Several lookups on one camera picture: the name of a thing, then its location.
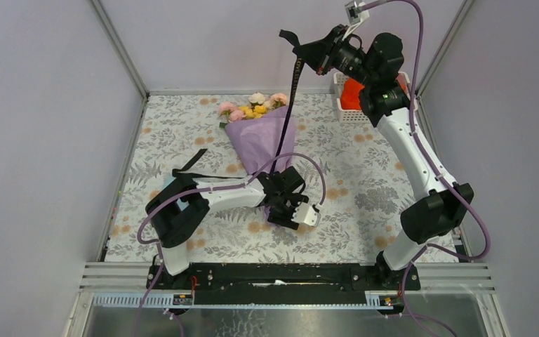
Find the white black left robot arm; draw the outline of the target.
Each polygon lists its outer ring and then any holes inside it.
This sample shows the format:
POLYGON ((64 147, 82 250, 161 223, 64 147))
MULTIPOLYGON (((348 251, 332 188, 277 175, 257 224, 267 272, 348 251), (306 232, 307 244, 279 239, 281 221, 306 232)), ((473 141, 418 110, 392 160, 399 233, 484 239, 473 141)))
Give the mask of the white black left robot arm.
POLYGON ((188 175, 175 178, 145 207, 146 222, 154 228, 161 247, 163 280, 174 289, 188 283, 187 240, 210 213, 262 207, 268 211, 268 222, 275 225, 292 230, 317 226, 317 206, 298 192, 303 185, 305 181, 293 167, 219 181, 195 180, 188 175))

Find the pink fake flower stem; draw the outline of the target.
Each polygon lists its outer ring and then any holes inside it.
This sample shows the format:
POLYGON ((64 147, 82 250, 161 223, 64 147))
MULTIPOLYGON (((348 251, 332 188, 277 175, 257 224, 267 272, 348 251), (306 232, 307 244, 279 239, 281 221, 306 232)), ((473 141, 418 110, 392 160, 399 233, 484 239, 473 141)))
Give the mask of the pink fake flower stem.
POLYGON ((289 96, 285 93, 275 93, 269 98, 269 106, 272 109, 277 109, 289 104, 289 96))
POLYGON ((228 124, 244 120, 249 107, 237 106, 230 102, 221 103, 218 108, 218 117, 220 118, 219 127, 225 128, 228 124))

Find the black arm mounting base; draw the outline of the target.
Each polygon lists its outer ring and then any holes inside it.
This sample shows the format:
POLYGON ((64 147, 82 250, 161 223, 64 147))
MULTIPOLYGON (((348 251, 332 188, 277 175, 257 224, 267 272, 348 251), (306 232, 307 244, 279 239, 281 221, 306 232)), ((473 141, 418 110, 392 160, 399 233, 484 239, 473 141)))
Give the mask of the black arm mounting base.
POLYGON ((197 305, 356 305, 367 291, 419 291, 416 267, 393 271, 358 263, 192 263, 170 275, 149 267, 146 285, 185 291, 197 305))

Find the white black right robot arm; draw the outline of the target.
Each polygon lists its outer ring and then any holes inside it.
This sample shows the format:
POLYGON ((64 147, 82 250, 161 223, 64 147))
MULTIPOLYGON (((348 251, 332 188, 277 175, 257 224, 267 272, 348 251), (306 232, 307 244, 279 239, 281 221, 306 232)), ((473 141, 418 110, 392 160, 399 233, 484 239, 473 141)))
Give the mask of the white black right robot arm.
POLYGON ((388 141, 405 168, 415 203, 401 212, 402 230, 377 258, 375 282, 384 289, 402 280, 402 269, 435 237, 459 226, 474 196, 467 183, 457 184, 427 143, 406 91, 397 80, 404 63, 403 44, 393 34, 380 33, 367 51, 354 47, 338 25, 326 37, 301 44, 292 40, 293 53, 318 75, 336 69, 363 85, 362 113, 388 141))

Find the pink purple wrapping paper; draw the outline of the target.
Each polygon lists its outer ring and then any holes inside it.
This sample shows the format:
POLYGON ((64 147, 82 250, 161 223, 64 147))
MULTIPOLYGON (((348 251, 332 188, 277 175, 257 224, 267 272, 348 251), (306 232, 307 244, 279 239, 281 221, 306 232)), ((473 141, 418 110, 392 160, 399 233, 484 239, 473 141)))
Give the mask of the pink purple wrapping paper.
POLYGON ((264 207, 267 220, 275 225, 298 229, 293 220, 295 209, 303 200, 295 190, 304 180, 291 166, 295 123, 287 118, 287 107, 280 107, 250 118, 243 110, 228 114, 226 134, 248 175, 243 187, 228 190, 224 208, 264 207))

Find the black printed ribbon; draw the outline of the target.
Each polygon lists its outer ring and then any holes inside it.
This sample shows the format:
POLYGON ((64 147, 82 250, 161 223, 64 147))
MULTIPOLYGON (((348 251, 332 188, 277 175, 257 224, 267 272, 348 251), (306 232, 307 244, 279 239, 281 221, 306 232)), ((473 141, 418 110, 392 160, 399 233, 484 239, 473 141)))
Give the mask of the black printed ribbon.
POLYGON ((292 118, 295 94, 304 62, 293 66, 289 104, 277 109, 263 104, 268 112, 259 119, 244 119, 228 124, 224 130, 248 174, 283 171, 291 165, 289 155, 295 147, 295 121, 292 118))

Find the white fake flower stem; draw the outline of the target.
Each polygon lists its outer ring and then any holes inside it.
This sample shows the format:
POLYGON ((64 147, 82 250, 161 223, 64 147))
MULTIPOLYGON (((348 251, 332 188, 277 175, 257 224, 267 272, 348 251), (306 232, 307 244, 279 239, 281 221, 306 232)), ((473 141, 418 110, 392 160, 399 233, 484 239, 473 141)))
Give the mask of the white fake flower stem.
POLYGON ((263 105, 266 102, 266 100, 267 100, 267 96, 260 92, 256 92, 250 95, 248 98, 249 103, 252 105, 263 105))

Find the yellow fake flower stem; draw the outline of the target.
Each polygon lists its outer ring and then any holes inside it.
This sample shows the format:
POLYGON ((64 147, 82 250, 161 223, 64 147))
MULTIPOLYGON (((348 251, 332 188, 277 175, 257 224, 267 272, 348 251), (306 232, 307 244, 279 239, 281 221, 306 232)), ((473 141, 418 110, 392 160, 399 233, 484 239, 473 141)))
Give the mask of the yellow fake flower stem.
POLYGON ((239 106, 243 119, 259 119, 267 114, 268 109, 264 105, 239 106))

